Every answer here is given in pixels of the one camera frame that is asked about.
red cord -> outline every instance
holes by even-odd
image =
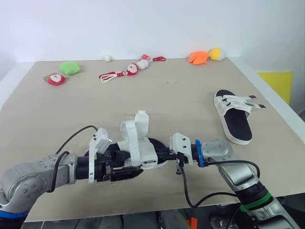
[[[166,58],[163,56],[158,56],[156,58],[153,58],[152,61],[166,61]]]
[[[117,76],[118,76],[118,77],[124,76],[124,72],[117,73]]]

white wall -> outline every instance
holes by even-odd
[[[304,0],[10,0],[0,46],[16,61],[181,58],[220,46],[255,70],[294,71],[305,108]]]
[[[15,63],[11,56],[0,51],[0,80],[9,72]]]

plush toy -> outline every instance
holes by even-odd
[[[139,69],[145,69],[148,67],[149,63],[153,61],[166,61],[166,59],[162,56],[151,58],[150,56],[144,54],[136,64],[139,67]]]
[[[209,58],[212,61],[222,61],[225,58],[225,52],[220,48],[213,48],[210,50]]]
[[[192,62],[195,65],[206,63],[208,56],[209,56],[209,54],[204,51],[193,52],[189,58],[189,62]]]
[[[66,81],[66,77],[57,73],[52,73],[44,77],[44,80],[53,86],[62,85]]]
[[[81,70],[80,66],[75,61],[67,61],[62,63],[59,69],[68,75],[76,74]]]

orange plush toy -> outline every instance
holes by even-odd
[[[189,62],[193,62],[193,64],[202,64],[206,63],[206,60],[208,59],[209,54],[204,51],[200,52],[193,52],[189,58]]]

white table edge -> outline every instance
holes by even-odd
[[[229,59],[305,143],[305,122],[297,113],[241,57],[229,57]]]

